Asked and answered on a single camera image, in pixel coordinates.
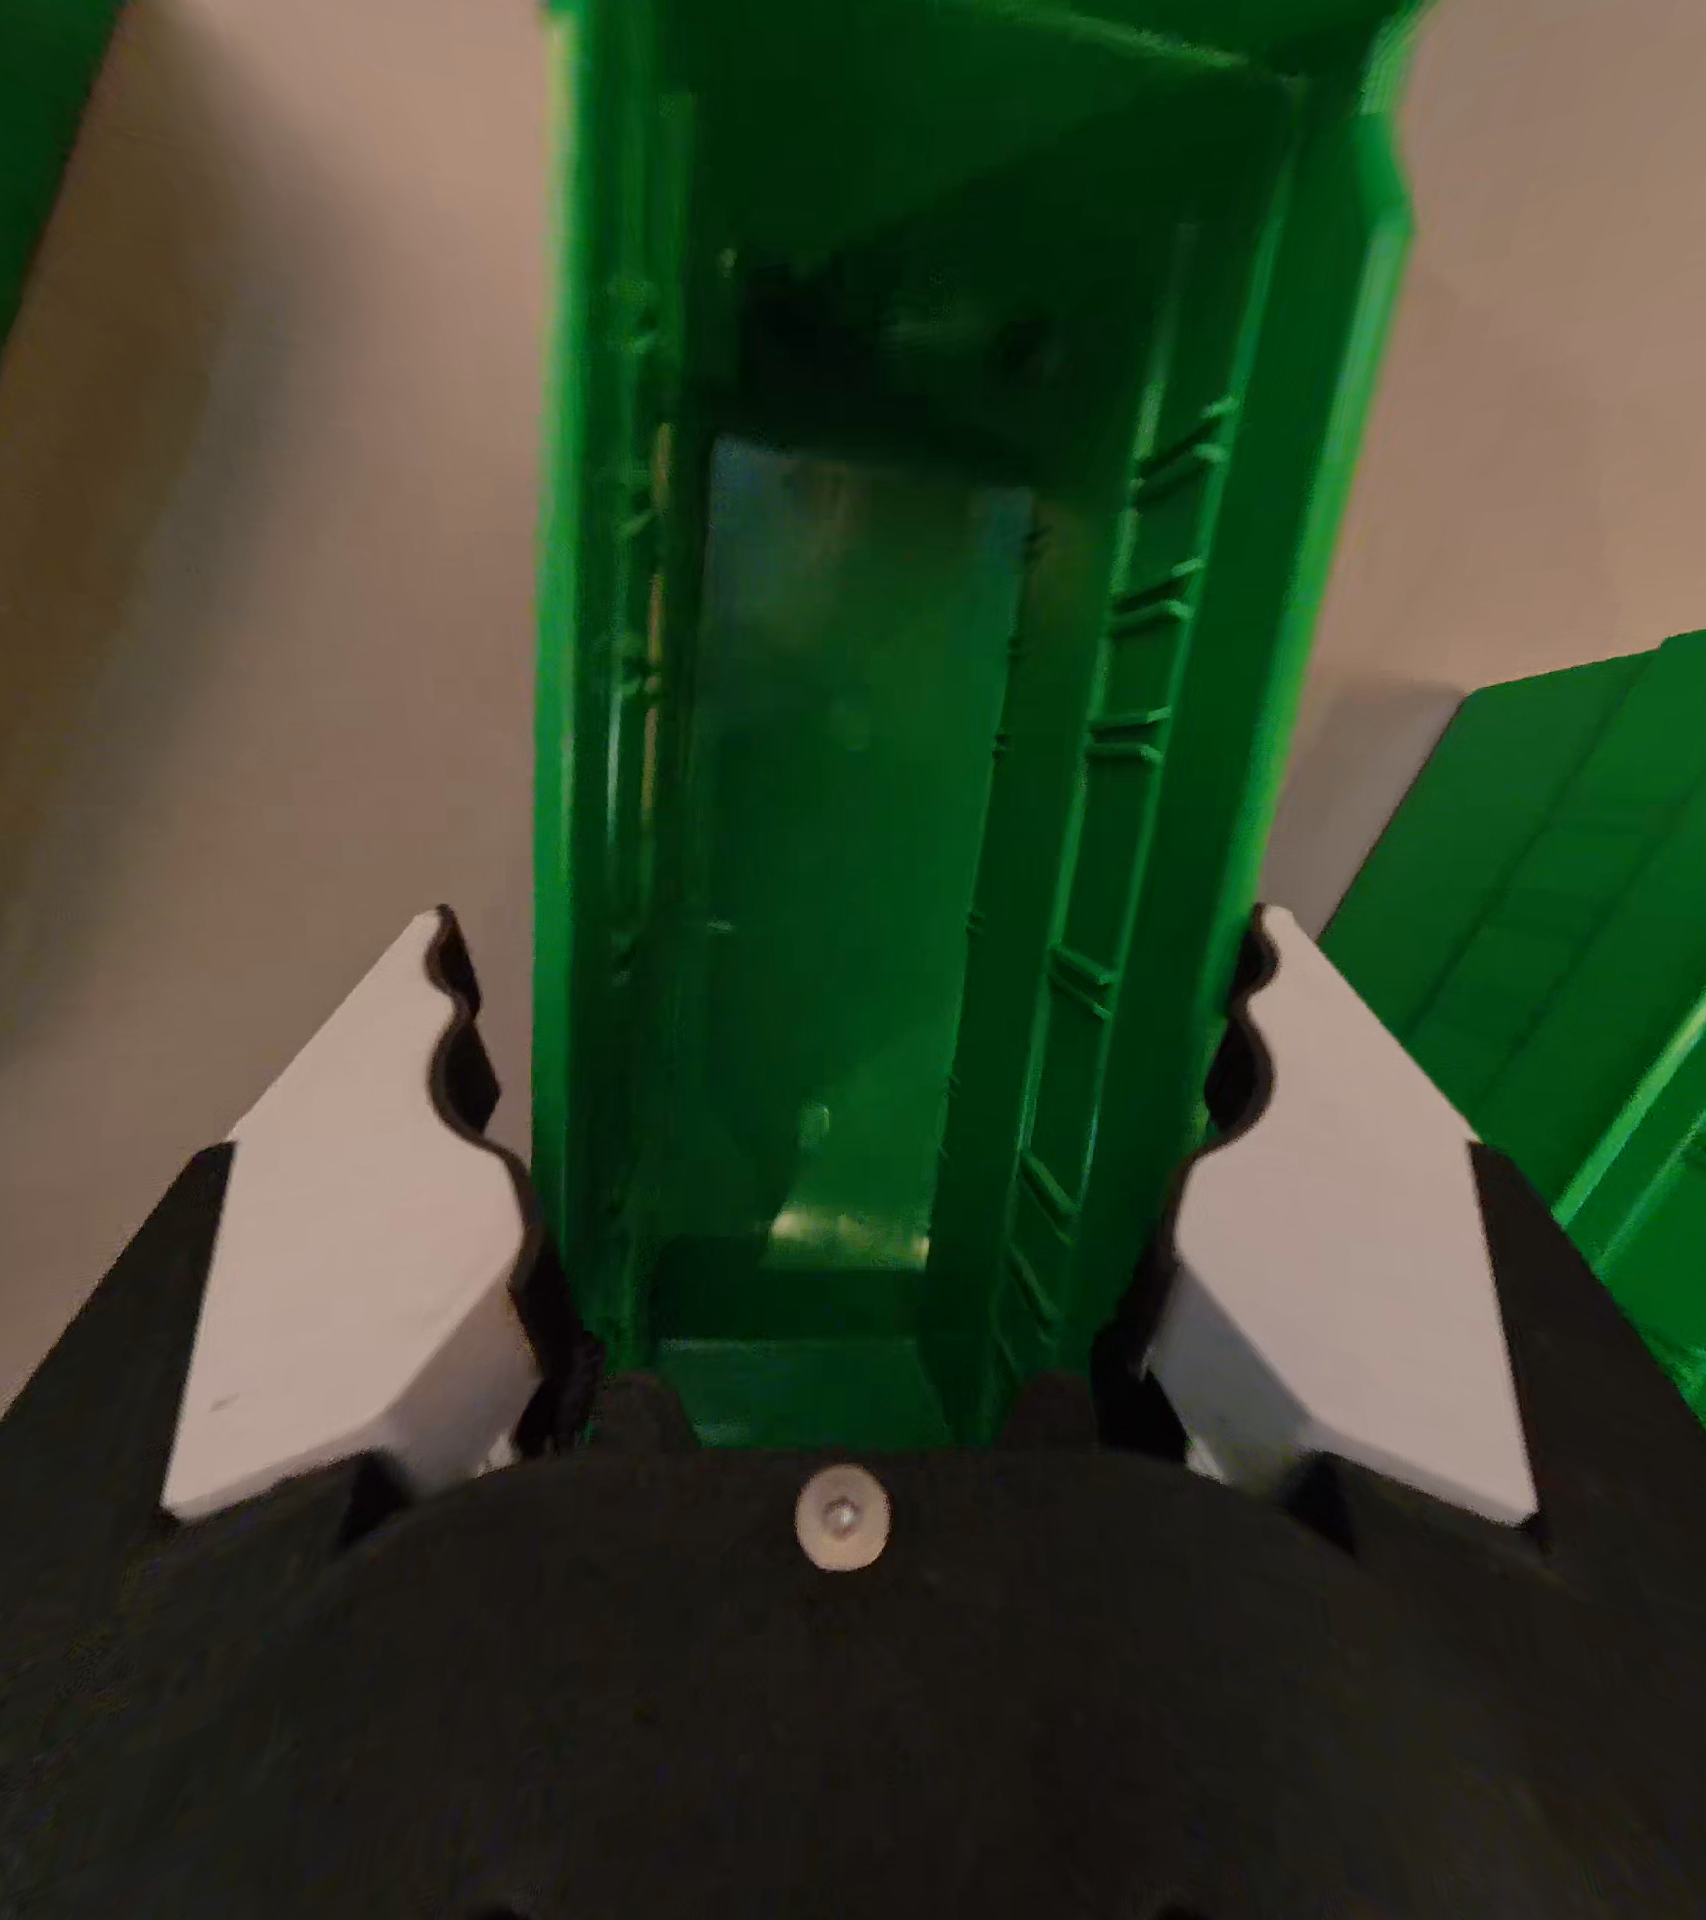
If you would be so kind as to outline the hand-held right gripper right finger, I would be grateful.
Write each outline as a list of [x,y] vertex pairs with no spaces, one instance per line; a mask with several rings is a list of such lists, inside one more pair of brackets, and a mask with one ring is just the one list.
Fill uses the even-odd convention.
[[1277,906],[1249,920],[1202,1120],[1091,1349],[1099,1442],[1271,1501],[1330,1457],[1528,1526],[1478,1135]]

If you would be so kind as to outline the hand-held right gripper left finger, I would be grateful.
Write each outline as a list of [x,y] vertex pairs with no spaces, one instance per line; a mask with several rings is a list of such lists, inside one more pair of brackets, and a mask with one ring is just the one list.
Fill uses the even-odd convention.
[[487,1135],[479,1003],[456,915],[410,917],[231,1128],[170,1519],[360,1458],[433,1498],[582,1426],[601,1349]]

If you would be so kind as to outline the stack of nested green bins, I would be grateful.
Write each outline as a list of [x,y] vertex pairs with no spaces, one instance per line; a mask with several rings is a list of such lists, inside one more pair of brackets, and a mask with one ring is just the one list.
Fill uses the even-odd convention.
[[1706,629],[1470,693],[1321,949],[1706,1429]]

